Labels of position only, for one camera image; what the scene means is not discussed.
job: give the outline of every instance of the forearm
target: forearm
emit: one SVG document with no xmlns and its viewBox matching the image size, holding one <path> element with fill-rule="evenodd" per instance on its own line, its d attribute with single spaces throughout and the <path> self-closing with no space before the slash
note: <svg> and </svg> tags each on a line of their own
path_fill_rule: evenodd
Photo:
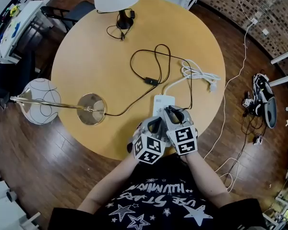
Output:
<svg viewBox="0 0 288 230">
<path fill-rule="evenodd" d="M 222 180 L 197 151 L 187 154 L 186 159 L 195 183 L 205 197 L 217 207 L 232 202 Z"/>
<path fill-rule="evenodd" d="M 93 187 L 78 210 L 95 213 L 127 181 L 138 162 L 133 153 L 128 155 L 113 171 Z"/>
</svg>

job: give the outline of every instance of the black chair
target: black chair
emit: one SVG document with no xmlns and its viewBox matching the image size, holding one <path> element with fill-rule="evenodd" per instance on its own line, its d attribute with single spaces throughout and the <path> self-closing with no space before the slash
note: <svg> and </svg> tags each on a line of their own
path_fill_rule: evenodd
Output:
<svg viewBox="0 0 288 230">
<path fill-rule="evenodd" d="M 69 31 L 82 17 L 94 9 L 96 9 L 95 5 L 88 1 L 78 3 L 72 10 L 64 10 L 50 6 L 43 6 L 40 8 L 46 17 L 61 20 L 67 31 Z"/>
<path fill-rule="evenodd" d="M 5 105 L 10 96 L 21 94 L 35 78 L 35 54 L 26 54 L 16 65 L 0 63 L 0 104 Z"/>
</svg>

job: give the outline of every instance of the table top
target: table top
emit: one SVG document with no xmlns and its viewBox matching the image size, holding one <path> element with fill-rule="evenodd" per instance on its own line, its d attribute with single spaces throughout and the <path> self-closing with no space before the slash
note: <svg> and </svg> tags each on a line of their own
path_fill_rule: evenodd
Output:
<svg viewBox="0 0 288 230">
<path fill-rule="evenodd" d="M 0 43 L 0 53 L 2 58 L 7 57 L 10 54 L 12 47 L 17 43 L 18 39 L 22 35 L 23 31 L 29 25 L 29 23 L 34 19 L 39 8 L 42 7 L 43 1 L 30 1 L 26 6 L 19 12 L 19 14 L 12 18 L 9 26 L 5 30 L 1 43 Z M 12 34 L 15 31 L 15 26 L 19 23 L 18 31 L 15 37 L 12 38 Z"/>
<path fill-rule="evenodd" d="M 153 50 L 156 45 L 165 44 L 172 55 L 191 59 L 202 71 L 221 77 L 216 92 L 209 92 L 206 81 L 192 80 L 193 108 L 188 111 L 201 135 L 215 117 L 225 87 L 224 59 L 215 37 L 199 18 L 168 1 L 140 0 L 132 9 L 136 14 L 134 25 L 124 41 L 106 33 L 106 28 L 115 24 L 117 13 L 99 14 L 96 10 L 82 18 L 65 36 L 51 74 L 62 103 L 77 104 L 83 95 L 92 92 L 105 100 L 108 113 L 120 113 L 151 88 L 132 72 L 132 54 L 139 49 Z M 159 51 L 167 53 L 165 48 Z M 158 59 L 165 76 L 168 57 L 159 56 Z M 132 65 L 141 76 L 155 79 L 159 76 L 153 53 L 138 53 Z M 136 102 L 125 114 L 105 116 L 95 126 L 83 124 L 73 109 L 62 108 L 59 117 L 71 135 L 85 147 L 105 157 L 122 160 L 138 124 L 152 116 L 154 96 L 181 78 L 180 61 L 172 58 L 168 81 Z M 190 104 L 187 81 L 170 88 L 167 95 L 176 98 L 177 106 Z"/>
</svg>

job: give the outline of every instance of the lamp base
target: lamp base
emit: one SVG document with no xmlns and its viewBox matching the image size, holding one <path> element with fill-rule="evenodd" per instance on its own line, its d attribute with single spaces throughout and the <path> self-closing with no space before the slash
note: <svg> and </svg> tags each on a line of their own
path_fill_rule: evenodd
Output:
<svg viewBox="0 0 288 230">
<path fill-rule="evenodd" d="M 77 114 L 82 123 L 86 125 L 99 124 L 105 117 L 106 104 L 104 100 L 97 94 L 89 93 L 81 97 L 78 105 L 84 107 L 92 107 L 95 110 L 102 112 L 89 112 L 78 109 Z"/>
<path fill-rule="evenodd" d="M 126 15 L 125 10 L 120 10 L 120 18 L 117 21 L 117 27 L 119 29 L 124 30 L 124 29 L 129 29 L 130 27 L 132 27 L 132 25 L 133 25 L 133 19 L 129 18 Z"/>
</svg>

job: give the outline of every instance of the wooden floor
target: wooden floor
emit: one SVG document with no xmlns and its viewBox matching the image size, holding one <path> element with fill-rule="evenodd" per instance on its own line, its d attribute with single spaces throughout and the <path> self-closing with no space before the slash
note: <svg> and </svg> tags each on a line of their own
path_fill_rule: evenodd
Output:
<svg viewBox="0 0 288 230">
<path fill-rule="evenodd" d="M 81 0 L 54 0 L 53 5 L 70 8 Z M 244 35 L 212 12 L 195 5 L 191 12 L 198 16 L 216 37 L 226 65 L 227 81 L 238 74 L 244 58 Z M 43 39 L 37 47 L 42 59 L 49 59 L 56 48 Z M 271 80 L 282 77 L 269 59 L 252 43 L 247 42 L 248 58 L 240 77 L 225 91 L 226 123 L 221 139 L 207 157 L 217 169 L 228 157 L 237 157 L 244 134 L 241 101 L 245 91 L 252 90 L 252 76 L 261 70 Z M 277 102 L 277 125 L 267 129 L 262 145 L 253 145 L 253 134 L 240 158 L 239 177 L 232 195 L 235 199 L 258 198 L 266 210 L 284 183 L 288 168 L 288 88 L 285 84 L 273 87 Z M 219 136 L 223 122 L 223 105 L 209 128 L 198 138 L 200 154 L 205 155 Z M 51 124 L 37 126 L 29 123 L 20 108 L 10 104 L 0 110 L 0 172 L 14 190 L 22 207 L 33 215 L 41 212 L 37 223 L 46 229 L 53 207 L 75 208 L 90 189 L 119 162 L 99 156 L 79 144 L 57 118 Z M 225 173 L 230 163 L 220 171 Z"/>
</svg>

